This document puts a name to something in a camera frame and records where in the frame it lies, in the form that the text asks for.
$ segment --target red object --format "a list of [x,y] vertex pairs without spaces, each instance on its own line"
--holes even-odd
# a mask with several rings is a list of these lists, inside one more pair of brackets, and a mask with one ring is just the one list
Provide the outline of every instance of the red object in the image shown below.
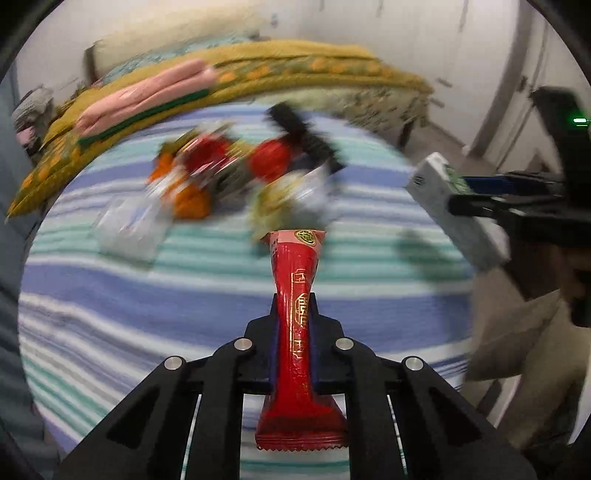
[[255,177],[271,183],[285,173],[291,157],[290,146],[279,139],[274,139],[258,144],[248,157],[248,161]]
[[230,142],[225,138],[199,135],[184,153],[185,168],[192,174],[211,163],[218,163],[226,157],[229,146]]
[[255,440],[265,450],[319,450],[347,445],[347,421],[310,379],[308,299],[324,232],[271,232],[279,316],[275,390],[265,398]]

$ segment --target red wrapper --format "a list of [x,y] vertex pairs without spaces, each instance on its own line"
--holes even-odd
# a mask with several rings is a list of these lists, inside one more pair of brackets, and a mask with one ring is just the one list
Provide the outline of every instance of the red wrapper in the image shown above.
[[310,379],[308,299],[324,232],[269,234],[279,317],[277,382],[265,398],[255,439],[259,449],[319,450],[347,445],[347,422],[330,395]]

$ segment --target bed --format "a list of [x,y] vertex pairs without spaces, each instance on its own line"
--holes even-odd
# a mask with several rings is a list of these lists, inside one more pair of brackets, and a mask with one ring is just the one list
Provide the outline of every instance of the bed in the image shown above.
[[[238,16],[243,22],[244,15]],[[216,28],[219,34],[220,23]],[[150,41],[166,37],[153,29],[151,33]],[[256,31],[240,35],[235,42],[227,37],[223,42],[247,43]],[[127,47],[137,43],[130,38],[135,37],[122,40]],[[198,51],[211,53],[219,41],[212,42],[212,49],[200,46]],[[108,44],[121,42],[111,38],[87,56],[104,54]],[[125,86],[126,78],[138,78],[142,69],[178,56],[159,55],[139,60],[136,52],[132,64],[121,57],[104,61],[99,73],[103,88],[117,82]],[[142,61],[148,63],[138,66]],[[416,81],[410,74],[404,79],[407,85]],[[21,202],[21,210],[11,211],[26,213],[67,184],[31,246],[18,318],[35,403],[65,452],[164,358],[208,356],[240,336],[249,320],[268,313],[275,291],[269,256],[250,243],[245,212],[176,222],[150,265],[101,252],[93,224],[114,198],[141,195],[165,140],[178,138],[200,122],[231,119],[241,138],[258,143],[277,135],[265,122],[265,111],[281,100],[305,112],[346,165],[337,173],[339,220],[330,226],[313,286],[321,313],[339,319],[348,336],[378,355],[419,355],[459,387],[469,349],[472,272],[449,238],[403,189],[411,172],[408,161],[374,134],[392,123],[426,120],[427,90],[392,85],[333,85],[330,91],[307,85],[250,92],[220,105],[199,104],[203,108],[198,109],[189,105],[139,122],[98,147],[91,144],[86,152],[93,154],[74,169],[71,158],[62,167],[62,158],[52,157],[51,149],[57,143],[68,152],[76,150],[77,139],[69,137],[65,119],[75,117],[72,112],[82,108],[79,103],[90,102],[98,90],[66,105],[64,116],[52,125],[53,136],[46,138],[48,157],[25,179],[25,187],[34,181],[40,185],[33,192],[34,202]],[[84,154],[78,153],[75,160]],[[57,170],[67,170],[67,175],[59,177]],[[346,449],[258,451],[254,428],[261,402],[256,397],[245,400],[241,478],[348,478]]]

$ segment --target beige pillow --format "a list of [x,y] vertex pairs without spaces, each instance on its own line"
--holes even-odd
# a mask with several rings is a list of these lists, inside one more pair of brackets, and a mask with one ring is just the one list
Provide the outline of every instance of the beige pillow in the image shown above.
[[178,10],[152,17],[109,35],[93,49],[98,78],[137,55],[160,50],[200,38],[236,33],[258,34],[264,20],[259,0],[235,0],[223,5]]

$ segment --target folded blanket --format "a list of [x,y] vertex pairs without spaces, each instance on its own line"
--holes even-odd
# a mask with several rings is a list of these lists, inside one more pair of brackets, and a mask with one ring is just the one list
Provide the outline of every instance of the folded blanket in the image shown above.
[[[80,114],[93,103],[193,58],[201,58],[216,68],[217,82],[209,89],[208,95],[197,99],[194,95],[187,95],[150,109],[129,118],[123,128],[108,136],[104,135],[110,129],[86,138],[92,141],[88,145],[82,147],[79,144],[79,134],[72,128]],[[282,40],[190,53],[159,65],[140,68],[103,88],[83,92],[68,111],[51,125],[44,140],[46,151],[43,159],[23,181],[8,214],[23,215],[38,208],[105,150],[126,136],[172,115],[276,90],[339,85],[406,87],[427,95],[433,91],[421,77],[389,67],[360,47]]]
[[188,60],[112,93],[88,107],[76,122],[81,137],[100,134],[141,112],[211,87],[215,70],[201,59]]

